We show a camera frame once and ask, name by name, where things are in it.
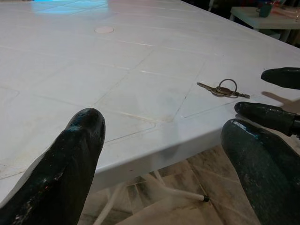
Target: background table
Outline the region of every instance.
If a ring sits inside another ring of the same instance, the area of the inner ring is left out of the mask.
[[[232,7],[230,20],[233,21],[237,17],[256,31],[259,31],[259,29],[285,30],[280,36],[280,40],[284,42],[287,40],[291,30],[300,30],[300,22],[296,22],[293,18],[275,13],[271,13],[268,17],[263,18],[259,17],[256,10],[257,8],[255,7]]]

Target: tiled floor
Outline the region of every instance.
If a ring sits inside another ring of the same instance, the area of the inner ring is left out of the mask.
[[[259,225],[239,178],[221,147],[159,170],[168,187],[210,196],[210,202],[171,197],[137,177],[127,183],[103,225]],[[79,225],[91,225],[107,202],[89,195]]]

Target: white plastic table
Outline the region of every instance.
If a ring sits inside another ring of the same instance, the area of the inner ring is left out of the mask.
[[[260,75],[299,67],[300,49],[179,0],[1,2],[0,31],[0,199],[85,107],[107,128],[95,191],[219,144],[247,99],[196,82],[232,78],[251,102],[299,98]]]
[[[247,23],[254,30],[260,29],[277,29],[284,30],[280,36],[280,40],[286,42],[291,30],[300,30],[300,22],[285,15],[271,13],[268,17],[259,17],[255,7],[232,7],[230,20],[235,17]]]

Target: table foot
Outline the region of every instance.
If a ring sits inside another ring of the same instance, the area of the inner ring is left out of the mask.
[[[170,194],[170,195],[175,195],[175,196],[181,196],[181,197],[185,197],[185,198],[189,198],[189,199],[196,199],[202,202],[208,202],[209,201],[209,197],[206,195],[199,195],[199,194],[195,194],[192,192],[188,192],[188,191],[182,191],[182,190],[178,190],[175,188],[170,188],[167,187],[163,182],[161,182],[160,180],[163,180],[160,176],[160,174],[155,171],[154,172],[157,179],[155,179],[152,175],[150,175],[149,173],[142,176],[145,180],[147,181],[152,181],[155,182],[157,184],[157,186],[164,192]]]

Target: key ring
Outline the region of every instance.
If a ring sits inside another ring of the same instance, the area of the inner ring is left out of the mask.
[[[236,84],[236,82],[233,80],[233,79],[224,79],[222,80],[220,83],[219,83],[219,86],[216,87],[217,90],[220,90],[221,89],[221,84],[224,82],[224,81],[232,81],[235,85],[235,90],[232,91],[230,94],[226,95],[224,94],[225,97],[230,97],[231,95],[233,95],[237,90],[238,90],[238,85]]]

